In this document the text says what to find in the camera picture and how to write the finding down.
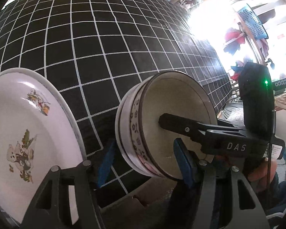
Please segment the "person right hand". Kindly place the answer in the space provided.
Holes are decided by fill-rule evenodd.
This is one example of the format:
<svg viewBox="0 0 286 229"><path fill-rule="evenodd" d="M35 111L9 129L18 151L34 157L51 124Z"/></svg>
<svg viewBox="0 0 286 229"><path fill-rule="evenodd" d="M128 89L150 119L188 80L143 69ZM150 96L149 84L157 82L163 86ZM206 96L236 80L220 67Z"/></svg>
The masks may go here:
<svg viewBox="0 0 286 229"><path fill-rule="evenodd" d="M232 166L239 168L257 195L265 193L267 185L270 185L270 189L273 189L277 185L277 161L275 159L272 159L271 163L268 164L268 158L258 160L215 156L212 163L217 168L216 174L219 179L216 190L218 192L231 193L231 181L229 180L227 171Z"/></svg>

